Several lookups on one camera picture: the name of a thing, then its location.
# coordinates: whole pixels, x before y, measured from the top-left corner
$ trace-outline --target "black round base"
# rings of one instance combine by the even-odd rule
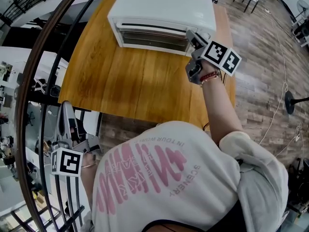
[[[294,97],[290,91],[287,91],[285,93],[284,101],[285,101],[285,108],[288,114],[292,114],[294,112],[294,105],[291,105],[291,99],[294,99]]]

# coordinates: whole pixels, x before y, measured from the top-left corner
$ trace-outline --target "white marker cube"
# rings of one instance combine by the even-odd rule
[[[241,62],[241,57],[232,49],[210,41],[201,56],[232,76]]]
[[[78,177],[81,174],[83,152],[60,147],[52,152],[52,174]]]

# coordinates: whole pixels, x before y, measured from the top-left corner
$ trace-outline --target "wooden table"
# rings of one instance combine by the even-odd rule
[[[208,122],[202,89],[188,81],[189,57],[121,48],[107,14],[115,0],[103,0],[87,23],[70,59],[59,102],[107,114],[162,123],[171,120],[203,127]],[[214,4],[215,40],[232,47],[224,7]],[[235,105],[235,77],[226,90]]]

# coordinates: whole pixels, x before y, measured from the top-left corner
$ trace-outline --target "gray wood plank floor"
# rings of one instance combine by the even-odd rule
[[[244,130],[259,143],[277,109],[284,82],[283,58],[277,34],[285,56],[286,82],[296,99],[309,96],[309,52],[301,48],[290,33],[292,24],[284,6],[277,0],[260,0],[243,13],[247,1],[219,0],[227,9],[235,50],[243,60],[236,72],[236,112]],[[309,155],[309,102],[295,106],[288,115],[281,101],[272,126],[262,146],[274,155],[288,145],[299,122],[302,123],[304,154]],[[100,139],[106,152],[110,148],[154,127],[154,123],[103,114]],[[278,159],[286,166],[300,157],[302,140],[291,142]]]

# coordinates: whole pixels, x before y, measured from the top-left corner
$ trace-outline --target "power outlet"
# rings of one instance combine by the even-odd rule
[[[300,138],[300,135],[297,135],[297,136],[295,137],[295,142],[297,142],[297,141],[299,140],[299,138]]]

